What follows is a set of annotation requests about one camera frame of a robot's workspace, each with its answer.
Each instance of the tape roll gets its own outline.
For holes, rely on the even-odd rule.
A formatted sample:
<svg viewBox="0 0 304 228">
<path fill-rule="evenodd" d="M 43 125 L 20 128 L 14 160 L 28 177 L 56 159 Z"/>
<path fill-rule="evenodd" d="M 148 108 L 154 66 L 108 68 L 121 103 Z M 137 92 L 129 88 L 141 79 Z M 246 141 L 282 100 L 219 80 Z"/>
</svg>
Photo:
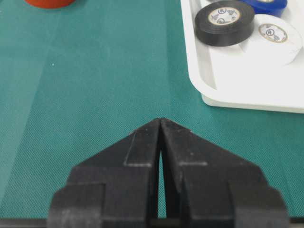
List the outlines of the tape roll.
<svg viewBox="0 0 304 228">
<path fill-rule="evenodd" d="M 255 63 L 286 65 L 294 60 L 303 47 L 300 33 L 278 17 L 258 14 L 254 24 L 252 36 L 240 46 Z"/>
<path fill-rule="evenodd" d="M 240 0 L 253 7 L 256 14 L 269 14 L 281 17 L 287 7 L 287 0 Z"/>
<path fill-rule="evenodd" d="M 211 46 L 238 44 L 252 34 L 254 16 L 253 8 L 241 1 L 214 2 L 196 15 L 196 35 L 201 42 Z"/>
<path fill-rule="evenodd" d="M 25 0 L 32 6 L 40 8 L 60 8 L 67 6 L 74 2 L 75 0 Z"/>
</svg>

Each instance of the tape label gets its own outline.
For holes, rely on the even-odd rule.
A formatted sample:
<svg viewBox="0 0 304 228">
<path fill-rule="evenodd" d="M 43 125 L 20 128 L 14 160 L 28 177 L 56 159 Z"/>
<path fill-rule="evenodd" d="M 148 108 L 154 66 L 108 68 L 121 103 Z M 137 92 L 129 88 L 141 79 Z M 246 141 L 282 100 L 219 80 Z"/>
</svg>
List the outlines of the tape label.
<svg viewBox="0 0 304 228">
<path fill-rule="evenodd" d="M 222 7 L 213 10 L 209 16 L 209 21 L 214 25 L 229 25 L 239 20 L 241 13 L 233 7 Z"/>
<path fill-rule="evenodd" d="M 266 3 L 271 3 L 271 2 L 273 2 L 274 0 L 258 0 L 258 1 L 266 2 Z"/>
<path fill-rule="evenodd" d="M 287 33 L 277 25 L 262 24 L 258 31 L 262 37 L 275 43 L 284 43 L 288 39 Z"/>
</svg>

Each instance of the green fabric surface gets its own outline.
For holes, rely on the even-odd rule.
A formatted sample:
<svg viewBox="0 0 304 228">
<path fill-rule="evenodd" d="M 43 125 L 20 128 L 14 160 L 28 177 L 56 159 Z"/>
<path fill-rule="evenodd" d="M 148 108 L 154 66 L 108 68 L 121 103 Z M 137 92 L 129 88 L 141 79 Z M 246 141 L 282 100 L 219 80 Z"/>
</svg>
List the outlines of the green fabric surface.
<svg viewBox="0 0 304 228">
<path fill-rule="evenodd" d="M 155 117 L 256 163 L 304 216 L 304 116 L 205 105 L 179 0 L 0 0 L 0 217 L 46 217 L 74 165 Z"/>
</svg>

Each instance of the ul logo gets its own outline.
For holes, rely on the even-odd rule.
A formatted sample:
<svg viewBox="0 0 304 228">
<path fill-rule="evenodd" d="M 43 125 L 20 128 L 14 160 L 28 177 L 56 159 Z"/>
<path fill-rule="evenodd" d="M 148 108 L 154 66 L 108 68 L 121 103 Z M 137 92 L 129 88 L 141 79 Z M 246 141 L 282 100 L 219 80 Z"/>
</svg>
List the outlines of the ul logo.
<svg viewBox="0 0 304 228">
<path fill-rule="evenodd" d="M 218 19 L 217 21 L 218 24 L 225 24 L 225 20 L 223 18 Z"/>
<path fill-rule="evenodd" d="M 223 13 L 226 13 L 226 11 L 227 11 L 226 8 L 220 8 L 220 9 L 218 10 L 218 13 L 219 13 L 219 14 L 223 14 Z"/>
<path fill-rule="evenodd" d="M 273 35 L 275 34 L 275 31 L 274 31 L 273 29 L 268 29 L 268 30 L 266 31 L 266 34 L 267 34 L 268 36 L 273 36 Z"/>
</svg>

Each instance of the blue electrical tape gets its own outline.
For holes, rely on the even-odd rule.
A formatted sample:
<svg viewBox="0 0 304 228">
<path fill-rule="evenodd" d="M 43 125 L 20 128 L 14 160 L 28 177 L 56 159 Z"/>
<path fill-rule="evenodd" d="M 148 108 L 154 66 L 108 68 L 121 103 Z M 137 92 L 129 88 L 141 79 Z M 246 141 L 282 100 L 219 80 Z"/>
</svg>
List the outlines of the blue electrical tape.
<svg viewBox="0 0 304 228">
<path fill-rule="evenodd" d="M 269 14 L 281 17 L 287 6 L 287 0 L 241 0 L 252 6 L 256 14 Z"/>
</svg>

